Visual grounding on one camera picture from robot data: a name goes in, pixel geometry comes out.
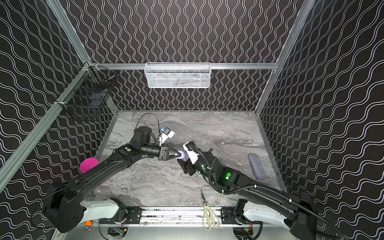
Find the purple earbud charging case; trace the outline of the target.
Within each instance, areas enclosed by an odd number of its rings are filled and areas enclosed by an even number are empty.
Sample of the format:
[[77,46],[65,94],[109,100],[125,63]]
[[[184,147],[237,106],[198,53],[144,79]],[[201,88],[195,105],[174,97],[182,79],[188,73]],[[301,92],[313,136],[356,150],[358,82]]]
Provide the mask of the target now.
[[184,160],[186,158],[186,153],[184,151],[178,151],[180,153],[180,157],[178,160]]

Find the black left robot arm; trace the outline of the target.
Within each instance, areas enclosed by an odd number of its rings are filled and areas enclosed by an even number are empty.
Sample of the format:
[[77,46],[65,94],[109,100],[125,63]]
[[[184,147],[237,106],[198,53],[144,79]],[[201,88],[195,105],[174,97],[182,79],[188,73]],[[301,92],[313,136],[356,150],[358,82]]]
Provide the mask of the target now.
[[129,168],[143,157],[155,157],[160,161],[179,158],[181,153],[164,144],[167,138],[175,134],[169,128],[160,130],[160,137],[155,137],[152,129],[141,126],[134,129],[129,143],[115,149],[113,153],[89,171],[64,183],[54,182],[48,188],[48,195],[43,199],[43,213],[61,233],[66,233],[78,225],[87,211],[81,201],[95,188],[110,177]]

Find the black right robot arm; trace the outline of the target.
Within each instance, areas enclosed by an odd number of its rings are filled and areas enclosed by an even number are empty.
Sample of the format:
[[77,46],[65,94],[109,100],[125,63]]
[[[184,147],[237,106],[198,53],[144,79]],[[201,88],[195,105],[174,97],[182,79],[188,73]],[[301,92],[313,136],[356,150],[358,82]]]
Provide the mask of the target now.
[[284,216],[283,225],[300,240],[314,240],[317,236],[331,240],[344,240],[343,233],[314,209],[311,198],[296,196],[268,187],[245,174],[224,166],[212,151],[198,148],[174,155],[185,174],[201,174],[207,183],[222,195],[238,194],[252,203],[265,205]]

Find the grey purple glasses case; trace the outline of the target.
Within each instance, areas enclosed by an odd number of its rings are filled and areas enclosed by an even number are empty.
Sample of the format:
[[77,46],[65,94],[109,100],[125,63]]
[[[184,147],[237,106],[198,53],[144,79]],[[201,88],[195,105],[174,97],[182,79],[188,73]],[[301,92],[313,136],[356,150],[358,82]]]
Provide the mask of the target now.
[[249,154],[248,159],[255,178],[264,180],[266,178],[266,172],[259,157],[256,154]]

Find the pink plastic goblet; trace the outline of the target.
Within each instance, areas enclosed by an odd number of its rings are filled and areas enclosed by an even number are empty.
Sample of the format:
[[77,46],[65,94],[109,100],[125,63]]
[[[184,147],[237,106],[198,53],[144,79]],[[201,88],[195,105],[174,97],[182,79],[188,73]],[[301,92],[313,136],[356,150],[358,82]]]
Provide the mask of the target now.
[[100,176],[100,173],[93,173],[93,174],[87,174],[88,171],[95,168],[97,165],[99,165],[100,162],[95,158],[88,158],[85,159],[81,165],[80,165],[80,171],[82,172],[82,175],[84,175],[84,178],[96,178]]

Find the aluminium back horizontal bar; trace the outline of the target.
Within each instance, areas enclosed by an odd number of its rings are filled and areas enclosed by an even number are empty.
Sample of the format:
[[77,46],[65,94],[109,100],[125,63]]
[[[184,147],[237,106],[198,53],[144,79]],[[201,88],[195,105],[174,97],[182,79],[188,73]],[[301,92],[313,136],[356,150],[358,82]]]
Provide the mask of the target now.
[[175,69],[208,69],[211,70],[276,70],[277,63],[146,63],[146,64],[91,64],[95,67],[103,67],[110,70],[145,70],[146,67]]

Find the aluminium left side bar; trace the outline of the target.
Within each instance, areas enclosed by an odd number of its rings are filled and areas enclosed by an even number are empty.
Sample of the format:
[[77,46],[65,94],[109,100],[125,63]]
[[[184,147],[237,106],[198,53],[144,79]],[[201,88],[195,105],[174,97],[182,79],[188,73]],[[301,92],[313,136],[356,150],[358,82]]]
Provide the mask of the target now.
[[90,64],[84,63],[71,83],[65,88],[41,120],[39,120],[36,126],[1,167],[1,191],[5,189],[32,150],[62,112],[62,105],[73,95],[73,92],[78,88],[79,84],[83,82],[83,76],[88,72],[89,68]]

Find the beige handled scissors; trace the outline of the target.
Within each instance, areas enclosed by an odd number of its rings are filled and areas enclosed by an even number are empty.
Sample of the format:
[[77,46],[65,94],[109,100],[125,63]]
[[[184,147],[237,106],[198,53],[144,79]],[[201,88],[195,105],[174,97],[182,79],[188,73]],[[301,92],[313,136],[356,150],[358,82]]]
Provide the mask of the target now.
[[208,204],[203,190],[201,190],[201,197],[203,201],[203,220],[202,225],[204,230],[210,231],[212,228],[217,229],[220,227],[221,220],[220,218],[212,211],[210,205]]

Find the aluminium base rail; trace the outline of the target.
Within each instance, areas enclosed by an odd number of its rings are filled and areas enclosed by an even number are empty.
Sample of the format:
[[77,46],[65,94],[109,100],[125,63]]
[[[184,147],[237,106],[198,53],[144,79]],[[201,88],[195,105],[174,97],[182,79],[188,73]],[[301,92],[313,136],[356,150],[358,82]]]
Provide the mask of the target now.
[[[263,222],[268,227],[289,229],[285,217],[279,212],[263,206],[251,204],[246,207],[245,223],[235,217],[233,207],[212,207],[219,217],[220,227],[248,227],[250,222]],[[128,220],[119,226],[129,227],[202,227],[203,207],[128,207]]]

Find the aluminium corner frame post left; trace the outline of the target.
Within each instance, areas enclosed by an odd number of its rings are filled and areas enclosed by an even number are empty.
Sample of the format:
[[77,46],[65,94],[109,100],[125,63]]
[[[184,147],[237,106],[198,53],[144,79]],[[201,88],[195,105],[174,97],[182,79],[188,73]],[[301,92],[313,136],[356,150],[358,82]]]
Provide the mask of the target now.
[[72,25],[67,12],[58,0],[47,0],[47,4],[55,15],[59,25],[65,32],[70,44],[73,46],[82,63],[91,63],[91,57],[88,55],[83,43],[81,42],[74,26]]

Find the aluminium corner frame post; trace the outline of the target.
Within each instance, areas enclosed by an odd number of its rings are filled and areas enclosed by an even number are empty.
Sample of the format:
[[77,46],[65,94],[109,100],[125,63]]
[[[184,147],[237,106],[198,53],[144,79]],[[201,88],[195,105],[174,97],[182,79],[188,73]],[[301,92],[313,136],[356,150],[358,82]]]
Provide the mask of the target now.
[[298,15],[296,17],[296,20],[293,24],[293,27],[288,35],[288,38],[283,46],[283,49],[281,51],[281,54],[277,60],[277,68],[273,70],[271,73],[271,76],[269,80],[267,81],[266,87],[261,95],[261,98],[259,100],[259,103],[255,109],[256,115],[259,116],[267,102],[267,99],[272,92],[272,89],[277,82],[277,79],[283,70],[283,67],[285,63],[287,62],[287,59],[290,55],[291,50],[293,49],[299,34],[301,30],[304,27],[304,24],[306,22],[306,19],[308,18],[309,14],[311,13],[316,1],[315,0],[307,0],[303,2],[303,5],[298,12]]
[[83,43],[81,42],[74,26],[72,25],[67,12],[58,0],[47,0],[47,4],[55,15],[59,25],[65,32],[70,44],[73,46],[82,63],[91,63],[91,57],[88,55]]

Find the aluminium corner frame post right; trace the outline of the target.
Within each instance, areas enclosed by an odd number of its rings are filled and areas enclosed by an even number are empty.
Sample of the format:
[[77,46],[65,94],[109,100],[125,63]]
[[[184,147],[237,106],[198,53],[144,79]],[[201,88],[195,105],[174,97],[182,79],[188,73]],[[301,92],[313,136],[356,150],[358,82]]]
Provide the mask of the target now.
[[271,76],[269,80],[267,81],[266,87],[261,95],[261,98],[259,100],[259,103],[255,109],[256,115],[259,116],[267,102],[267,99],[272,92],[272,89],[277,82],[277,79],[283,70],[283,67],[285,63],[287,62],[287,59],[290,55],[291,50],[293,49],[299,34],[301,30],[304,27],[304,24],[306,22],[306,19],[308,18],[309,14],[311,13],[316,1],[315,0],[307,0],[303,2],[303,5],[298,12],[298,15],[296,17],[296,20],[293,24],[293,27],[288,35],[288,38],[283,46],[283,49],[281,51],[281,54],[277,60],[277,68],[273,70],[271,73]]

